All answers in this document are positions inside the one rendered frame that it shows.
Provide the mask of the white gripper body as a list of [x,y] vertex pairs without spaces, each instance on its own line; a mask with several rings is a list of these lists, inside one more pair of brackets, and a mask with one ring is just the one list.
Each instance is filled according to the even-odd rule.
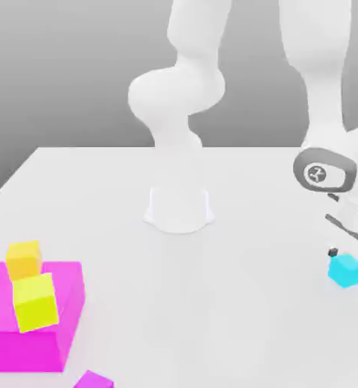
[[335,247],[338,255],[349,254],[358,260],[358,212],[348,222],[331,214],[326,214],[325,219],[327,254],[331,247]]

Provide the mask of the small cyan cube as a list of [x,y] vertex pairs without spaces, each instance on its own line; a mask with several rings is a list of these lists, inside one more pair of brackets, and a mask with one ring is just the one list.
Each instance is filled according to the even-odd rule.
[[349,254],[331,257],[328,277],[343,288],[357,285],[358,260]]

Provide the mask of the small purple cube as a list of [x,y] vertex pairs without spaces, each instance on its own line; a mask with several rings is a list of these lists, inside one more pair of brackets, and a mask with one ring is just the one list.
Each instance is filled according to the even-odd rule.
[[107,377],[87,370],[73,388],[115,388],[115,385]]

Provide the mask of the small yellow cube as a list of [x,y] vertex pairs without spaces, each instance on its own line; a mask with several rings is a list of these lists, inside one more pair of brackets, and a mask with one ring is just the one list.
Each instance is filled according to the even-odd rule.
[[58,305],[51,273],[12,282],[13,306],[20,333],[58,324]]

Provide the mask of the small orange cube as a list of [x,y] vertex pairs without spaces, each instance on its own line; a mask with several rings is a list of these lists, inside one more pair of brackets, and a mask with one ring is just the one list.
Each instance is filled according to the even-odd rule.
[[39,275],[42,271],[42,253],[38,241],[13,242],[5,258],[11,281]]

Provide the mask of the large magenta box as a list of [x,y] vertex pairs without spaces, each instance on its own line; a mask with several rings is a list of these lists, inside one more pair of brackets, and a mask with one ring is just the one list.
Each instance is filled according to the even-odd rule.
[[13,307],[12,284],[0,262],[0,372],[62,372],[85,302],[82,265],[78,261],[46,261],[52,274],[59,323],[20,333]]

